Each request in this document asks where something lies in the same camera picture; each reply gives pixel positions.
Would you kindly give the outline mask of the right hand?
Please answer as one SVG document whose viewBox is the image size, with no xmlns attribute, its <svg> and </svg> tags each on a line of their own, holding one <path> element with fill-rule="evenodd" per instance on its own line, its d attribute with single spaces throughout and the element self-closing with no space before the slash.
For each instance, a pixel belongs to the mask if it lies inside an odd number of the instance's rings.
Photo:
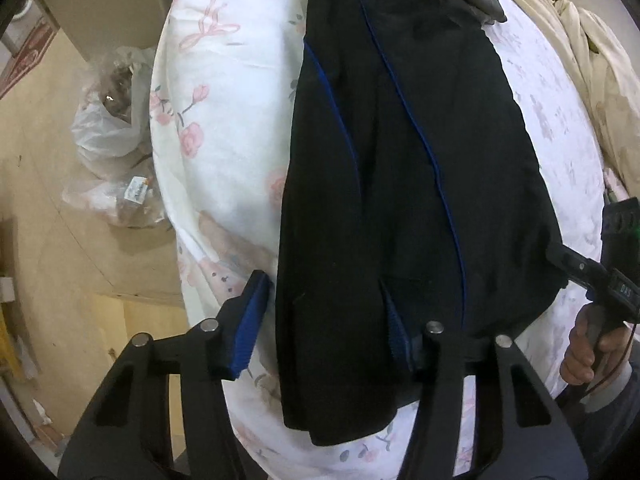
<svg viewBox="0 0 640 480">
<path fill-rule="evenodd" d="M 599 384 L 603 389 L 620 376 L 624 364 L 629 359 L 630 350 L 627 349 L 627 344 L 631 331 L 624 325 L 603 335 L 598 344 L 601 352 L 600 365 L 594 367 L 596 350 L 588 338 L 593 310 L 594 304 L 585 304 L 578 312 L 574 327 L 568 336 L 570 343 L 564 354 L 560 375 L 564 382 L 574 387 Z"/>
</svg>

